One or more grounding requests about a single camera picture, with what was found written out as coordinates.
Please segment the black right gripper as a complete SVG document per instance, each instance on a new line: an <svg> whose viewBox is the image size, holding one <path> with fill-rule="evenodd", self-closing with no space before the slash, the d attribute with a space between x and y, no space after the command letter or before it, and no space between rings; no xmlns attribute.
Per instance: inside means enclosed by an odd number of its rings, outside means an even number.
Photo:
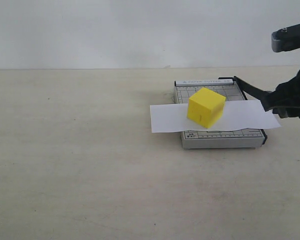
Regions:
<svg viewBox="0 0 300 240"><path fill-rule="evenodd" d="M300 70L291 80L279 84L262 98L262 106L265 111L272 110L281 119L300 119Z"/></svg>

